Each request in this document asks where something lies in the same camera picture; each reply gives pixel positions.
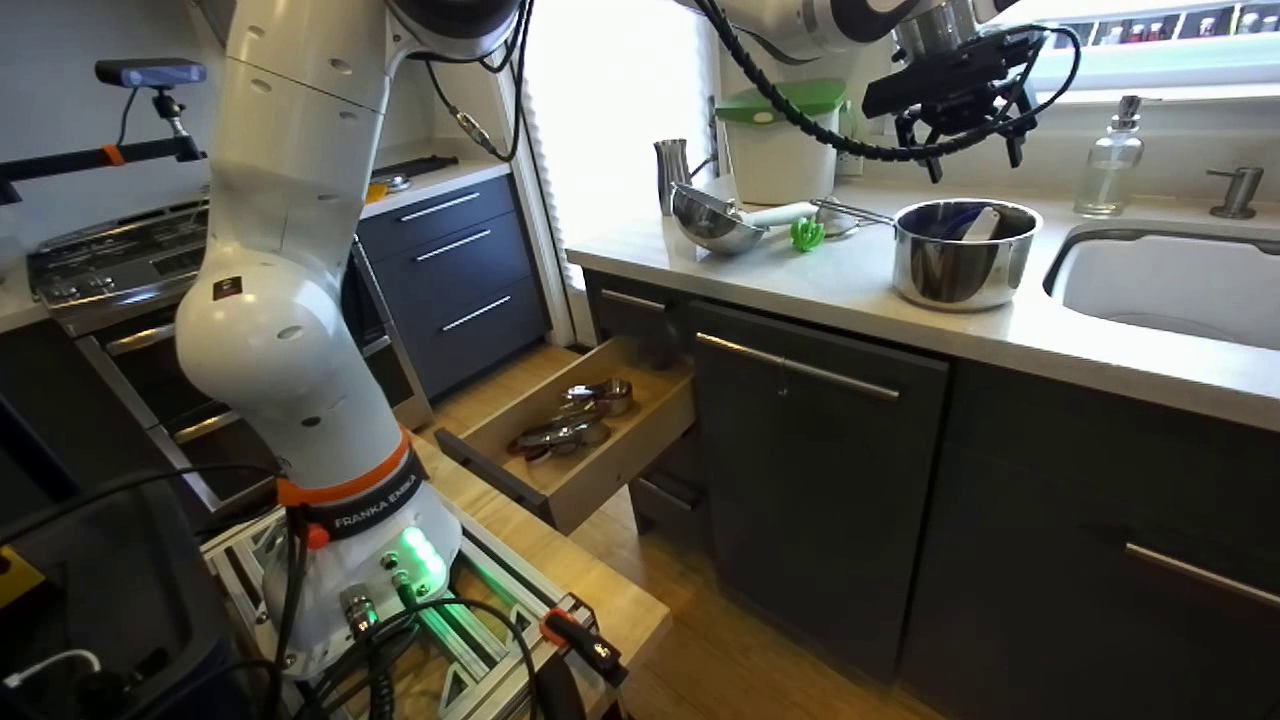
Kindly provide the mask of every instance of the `robotic arm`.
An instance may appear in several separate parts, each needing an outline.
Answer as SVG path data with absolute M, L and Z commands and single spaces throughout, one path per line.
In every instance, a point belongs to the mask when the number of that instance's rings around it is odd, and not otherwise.
M 971 150 L 987 135 L 1003 135 L 1008 163 L 1024 155 L 1024 135 L 1036 130 L 1036 115 L 1055 106 L 1079 68 L 1079 39 L 1065 30 L 1003 30 L 983 32 L 978 26 L 971 0 L 899 0 L 891 8 L 874 8 L 870 0 L 679 0 L 699 8 L 730 58 L 759 90 L 779 115 L 821 143 L 833 143 L 850 155 L 870 162 L 916 162 L 940 181 L 940 155 Z M 736 32 L 766 46 L 778 62 L 801 66 L 814 53 L 833 53 L 850 46 L 870 46 L 896 32 L 899 73 L 870 84 L 865 115 L 896 115 L 899 150 L 856 143 L 814 123 L 798 113 Z M 1024 81 L 1036 68 L 1044 36 L 1065 36 L 1077 53 L 1068 81 L 1031 110 Z
M 959 132 L 965 150 L 987 132 L 1021 135 L 1027 120 L 1008 68 L 1036 50 L 1012 36 L 981 36 L 969 0 L 905 0 L 890 14 L 870 0 L 686 0 L 696 3 L 736 62 L 744 50 L 730 26 L 779 53 L 878 39 L 899 30 L 908 68 L 874 84 L 870 113 L 896 113 Z M 426 483 L 426 468 L 360 360 L 335 289 L 366 210 L 390 84 L 409 58 L 485 62 L 526 46 L 532 0 L 240 0 L 219 73 L 219 120 L 212 135 L 209 261 L 179 306 L 177 351 L 209 396 L 231 403 L 282 456 L 282 506 L 291 536 L 264 539 L 260 556 L 288 678 L 322 678 L 343 646 L 341 596 L 375 588 L 381 552 L 409 531 L 429 539 L 449 570 L 461 524 Z M 916 150 L 878 162 L 933 162 Z

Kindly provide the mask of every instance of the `faucet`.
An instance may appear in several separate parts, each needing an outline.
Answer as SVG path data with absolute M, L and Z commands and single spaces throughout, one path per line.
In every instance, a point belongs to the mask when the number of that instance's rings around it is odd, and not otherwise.
M 1209 172 L 1209 177 L 1227 177 L 1227 194 L 1226 194 L 1226 205 L 1209 210 L 1212 215 L 1227 215 L 1227 219 L 1252 219 L 1258 210 L 1252 198 L 1258 198 L 1258 184 L 1263 181 L 1263 167 L 1260 163 L 1242 163 L 1237 172 Z

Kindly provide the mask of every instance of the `spoon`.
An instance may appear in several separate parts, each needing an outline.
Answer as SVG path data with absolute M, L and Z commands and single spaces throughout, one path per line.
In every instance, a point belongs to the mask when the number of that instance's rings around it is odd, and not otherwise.
M 987 205 L 983 212 L 978 212 L 978 219 L 965 227 L 959 243 L 983 243 L 991 241 L 1000 223 L 1000 212 Z

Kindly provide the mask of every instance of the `metal bowl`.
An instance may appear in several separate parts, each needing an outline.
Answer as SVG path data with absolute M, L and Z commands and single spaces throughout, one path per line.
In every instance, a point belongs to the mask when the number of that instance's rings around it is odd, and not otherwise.
M 965 227 L 998 210 L 991 241 L 959 243 Z M 981 313 L 1012 300 L 1024 282 L 1041 215 L 1003 201 L 926 201 L 891 215 L 891 289 L 926 307 Z
M 736 205 L 690 184 L 678 184 L 671 215 L 679 219 L 686 241 L 711 257 L 742 257 L 766 238 L 766 227 L 744 223 Z

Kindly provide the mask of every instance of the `white robotic arm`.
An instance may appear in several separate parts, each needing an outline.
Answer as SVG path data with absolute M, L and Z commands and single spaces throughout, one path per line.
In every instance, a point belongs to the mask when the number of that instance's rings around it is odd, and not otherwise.
M 722 30 L 722 3 L 686 3 Z M 953 3 L 965 0 L 886 14 L 870 0 L 725 0 L 725 18 L 794 53 L 911 30 L 916 62 L 971 30 Z M 313 570 L 288 588 L 295 552 L 264 549 L 264 596 L 291 628 L 291 678 L 318 678 L 335 655 L 341 593 L 385 576 L 375 561 L 391 539 L 426 531 L 432 570 L 456 556 L 461 527 L 426 483 L 409 432 L 341 322 L 335 289 L 401 62 L 494 58 L 515 30 L 530 32 L 530 14 L 532 0 L 238 3 L 212 135 L 209 261 L 179 306 L 177 347 L 193 385 L 231 403 L 288 472 L 282 506 L 309 536 Z

